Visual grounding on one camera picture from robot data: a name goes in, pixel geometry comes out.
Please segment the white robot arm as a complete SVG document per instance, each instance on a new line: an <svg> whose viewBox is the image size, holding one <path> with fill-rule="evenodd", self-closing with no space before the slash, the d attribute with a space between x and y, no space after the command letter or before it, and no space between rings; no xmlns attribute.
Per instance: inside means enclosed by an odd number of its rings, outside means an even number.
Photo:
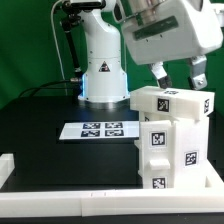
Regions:
<svg viewBox="0 0 224 224"><path fill-rule="evenodd" d="M117 103L129 98L121 67L121 40L134 62L147 65L162 89L171 86L165 61L190 61L190 80L198 90L207 85L206 54L224 40L223 6L210 0L58 0L66 13L66 34L82 25L88 67L81 76L84 102Z"/></svg>

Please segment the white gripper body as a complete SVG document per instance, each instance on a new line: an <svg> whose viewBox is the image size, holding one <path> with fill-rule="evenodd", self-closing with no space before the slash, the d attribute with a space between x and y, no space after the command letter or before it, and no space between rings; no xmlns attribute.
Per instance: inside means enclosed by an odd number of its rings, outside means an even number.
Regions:
<svg viewBox="0 0 224 224"><path fill-rule="evenodd" d="M122 33L137 64L200 56L221 47L209 0L121 0Z"/></svg>

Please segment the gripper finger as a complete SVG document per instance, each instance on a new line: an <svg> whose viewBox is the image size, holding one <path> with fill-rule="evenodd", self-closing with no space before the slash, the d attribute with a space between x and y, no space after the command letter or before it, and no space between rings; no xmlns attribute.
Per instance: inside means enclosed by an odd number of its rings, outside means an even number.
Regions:
<svg viewBox="0 0 224 224"><path fill-rule="evenodd" d="M148 67L151 70L160 88L167 89L172 86L171 78L166 73L162 62L149 64Z"/></svg>
<svg viewBox="0 0 224 224"><path fill-rule="evenodd" d="M205 75L207 58L205 55L194 56L187 59L190 68L188 77L189 85L192 90L201 90L207 86Z"/></svg>

